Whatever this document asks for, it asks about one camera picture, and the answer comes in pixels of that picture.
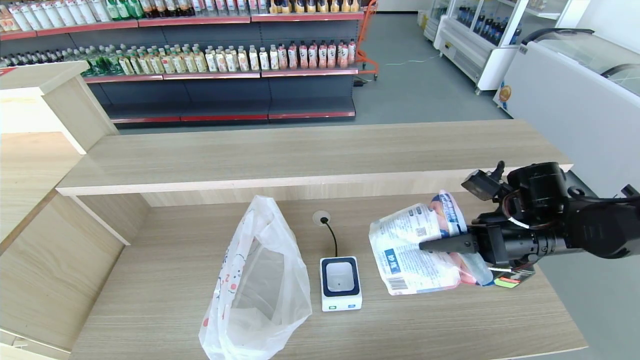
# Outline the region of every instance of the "wood grain surface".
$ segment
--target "wood grain surface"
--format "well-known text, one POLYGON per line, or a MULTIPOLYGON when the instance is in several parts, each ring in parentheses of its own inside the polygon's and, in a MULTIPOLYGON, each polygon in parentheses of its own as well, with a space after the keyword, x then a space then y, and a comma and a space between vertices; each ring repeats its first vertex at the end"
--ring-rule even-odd
MULTIPOLYGON (((467 220, 493 204, 455 193, 467 220)), ((314 313, 275 359, 509 359, 586 343, 542 273, 512 290, 461 285, 392 297, 369 244, 369 224, 427 202, 430 195, 279 202, 307 265, 314 313), (331 213, 339 254, 356 256, 361 310, 323 313, 319 260, 329 231, 312 214, 331 213)), ((247 204, 153 208, 126 247, 71 359, 206 360, 198 332, 220 264, 247 204)))
POLYGON ((123 247, 55 196, 0 256, 0 328, 71 350, 123 247))
POLYGON ((42 99, 62 123, 61 131, 67 140, 81 154, 86 154, 103 136, 118 134, 115 125, 79 74, 45 94, 42 99))
POLYGON ((88 210, 89 215, 105 225, 124 245, 130 245, 149 213, 149 204, 137 193, 87 195, 71 197, 88 210))
POLYGON ((523 120, 107 136, 57 187, 63 195, 450 178, 499 160, 568 159, 523 120))
POLYGON ((52 189, 81 155, 61 133, 2 134, 0 146, 0 232, 4 250, 48 203, 52 189))

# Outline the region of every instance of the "refrigerator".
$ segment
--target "refrigerator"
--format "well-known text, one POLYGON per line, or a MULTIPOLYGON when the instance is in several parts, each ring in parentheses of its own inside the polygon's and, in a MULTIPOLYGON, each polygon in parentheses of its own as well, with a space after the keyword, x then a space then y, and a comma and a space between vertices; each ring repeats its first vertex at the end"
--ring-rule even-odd
POLYGON ((493 100, 564 152, 599 196, 640 188, 640 54, 588 29, 539 30, 493 100))

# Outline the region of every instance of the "power cord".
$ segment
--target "power cord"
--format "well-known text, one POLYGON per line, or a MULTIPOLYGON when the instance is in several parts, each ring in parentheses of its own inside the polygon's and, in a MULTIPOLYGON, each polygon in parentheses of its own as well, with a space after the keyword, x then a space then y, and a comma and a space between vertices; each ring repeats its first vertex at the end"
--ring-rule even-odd
POLYGON ((335 245, 335 257, 337 258, 338 257, 338 241, 335 239, 335 234, 333 233, 333 229, 331 228, 331 225, 329 225, 329 219, 326 217, 321 217, 320 222, 326 225, 329 228, 329 231, 331 231, 331 236, 333 236, 333 244, 335 245))

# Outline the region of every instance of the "black cable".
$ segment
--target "black cable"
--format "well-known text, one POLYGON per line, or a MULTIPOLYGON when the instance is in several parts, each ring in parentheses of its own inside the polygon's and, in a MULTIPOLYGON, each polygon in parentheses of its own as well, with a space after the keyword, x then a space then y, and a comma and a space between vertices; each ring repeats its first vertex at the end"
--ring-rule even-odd
POLYGON ((567 193, 570 197, 573 197, 576 200, 582 200, 586 202, 606 202, 609 204, 627 204, 629 202, 640 201, 640 196, 632 196, 632 197, 621 197, 621 198, 599 198, 592 196, 585 196, 584 190, 576 187, 569 186, 567 189, 567 193))
POLYGON ((338 257, 338 241, 335 239, 335 234, 333 233, 333 229, 331 228, 331 225, 329 225, 329 219, 327 218, 321 218, 320 222, 323 223, 324 225, 326 225, 329 228, 329 231, 331 231, 331 236, 333 236, 333 244, 335 245, 335 257, 338 257))

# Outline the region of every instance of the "white plastic bag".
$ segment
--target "white plastic bag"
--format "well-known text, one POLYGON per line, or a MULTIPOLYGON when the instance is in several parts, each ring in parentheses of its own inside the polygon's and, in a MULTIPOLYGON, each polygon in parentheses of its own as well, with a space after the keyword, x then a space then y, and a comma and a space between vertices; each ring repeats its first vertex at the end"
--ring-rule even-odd
POLYGON ((256 196, 236 229, 200 327, 209 359, 269 359, 311 315, 296 237, 270 197, 256 196))
POLYGON ((482 256, 420 250, 423 241, 467 231, 458 204, 442 190, 427 204, 416 204, 373 222, 369 241, 380 277, 391 295, 485 285, 493 279, 482 256))

